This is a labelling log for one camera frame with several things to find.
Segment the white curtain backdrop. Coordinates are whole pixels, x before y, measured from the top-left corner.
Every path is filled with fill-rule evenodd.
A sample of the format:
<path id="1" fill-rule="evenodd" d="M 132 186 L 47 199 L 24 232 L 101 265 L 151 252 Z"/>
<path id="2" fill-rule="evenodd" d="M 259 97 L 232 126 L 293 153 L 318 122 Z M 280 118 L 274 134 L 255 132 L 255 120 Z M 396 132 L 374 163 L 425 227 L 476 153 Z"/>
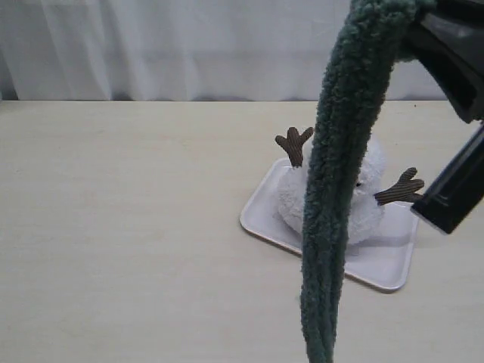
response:
<path id="1" fill-rule="evenodd" d="M 1 97 L 313 101 L 347 1 L 3 1 Z"/>

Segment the white plush snowman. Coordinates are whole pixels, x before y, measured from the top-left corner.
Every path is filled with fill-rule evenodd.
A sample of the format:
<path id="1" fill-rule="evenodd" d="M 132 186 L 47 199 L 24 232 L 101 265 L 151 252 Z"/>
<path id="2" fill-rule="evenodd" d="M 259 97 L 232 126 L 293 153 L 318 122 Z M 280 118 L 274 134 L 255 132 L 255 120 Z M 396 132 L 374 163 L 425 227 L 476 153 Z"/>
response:
<path id="1" fill-rule="evenodd" d="M 303 235 L 303 209 L 313 134 L 312 127 L 300 132 L 291 126 L 284 135 L 275 136 L 276 145 L 285 152 L 290 162 L 278 182 L 277 211 L 287 227 L 299 236 Z M 408 167 L 395 184 L 383 189 L 381 182 L 385 167 L 383 148 L 377 137 L 371 136 L 352 189 L 347 226 L 349 247 L 361 244 L 376 234 L 386 205 L 414 203 L 422 198 L 420 190 L 425 183 L 417 177 L 416 167 Z"/>

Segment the white plastic tray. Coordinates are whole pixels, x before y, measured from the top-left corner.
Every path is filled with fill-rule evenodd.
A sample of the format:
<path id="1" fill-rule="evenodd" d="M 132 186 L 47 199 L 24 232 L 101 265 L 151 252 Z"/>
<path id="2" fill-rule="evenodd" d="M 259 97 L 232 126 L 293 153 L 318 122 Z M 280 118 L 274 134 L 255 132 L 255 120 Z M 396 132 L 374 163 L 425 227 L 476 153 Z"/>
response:
<path id="1" fill-rule="evenodd" d="M 239 221 L 247 233 L 300 257 L 302 238 L 284 223 L 276 207 L 276 187 L 289 168 L 287 158 L 271 165 L 243 207 Z M 400 290 L 409 276 L 418 222 L 409 203 L 387 205 L 376 234 L 348 247 L 346 277 L 383 292 Z"/>

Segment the green knitted scarf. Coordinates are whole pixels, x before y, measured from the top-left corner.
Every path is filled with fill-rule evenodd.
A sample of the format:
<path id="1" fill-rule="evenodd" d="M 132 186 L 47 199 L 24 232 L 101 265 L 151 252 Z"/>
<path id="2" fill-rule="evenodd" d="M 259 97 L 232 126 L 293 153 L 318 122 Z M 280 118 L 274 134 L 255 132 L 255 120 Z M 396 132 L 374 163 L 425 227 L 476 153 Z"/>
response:
<path id="1" fill-rule="evenodd" d="M 300 318 L 310 362 L 331 362 L 352 191 L 403 39 L 434 1 L 353 1 L 322 79 L 302 228 Z"/>

